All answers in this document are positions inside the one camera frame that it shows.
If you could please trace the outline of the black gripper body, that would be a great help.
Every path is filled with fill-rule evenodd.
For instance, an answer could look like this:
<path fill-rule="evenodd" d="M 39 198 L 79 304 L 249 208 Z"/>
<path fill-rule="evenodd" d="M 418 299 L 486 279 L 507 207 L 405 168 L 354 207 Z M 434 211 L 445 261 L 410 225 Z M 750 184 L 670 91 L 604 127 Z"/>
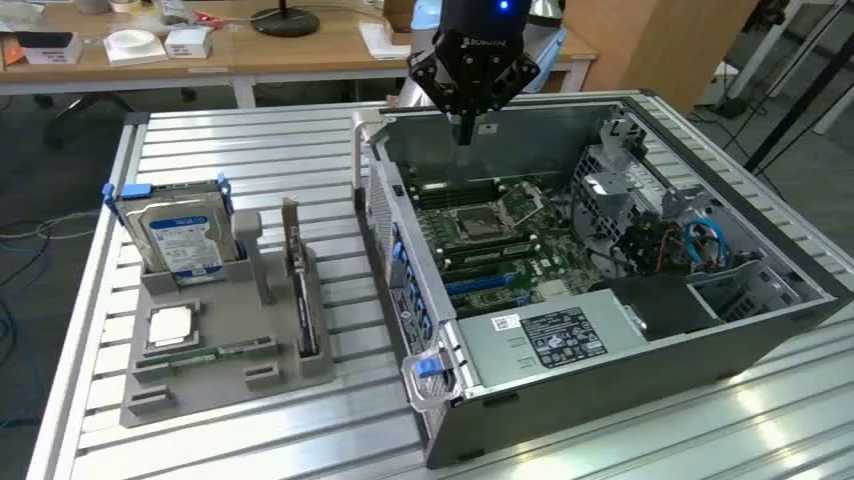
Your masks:
<path fill-rule="evenodd" d="M 474 0 L 442 3 L 434 50 L 449 78 L 459 88 L 463 112 L 466 58 L 490 52 L 522 50 L 526 53 L 523 32 L 530 7 L 529 1 Z"/>

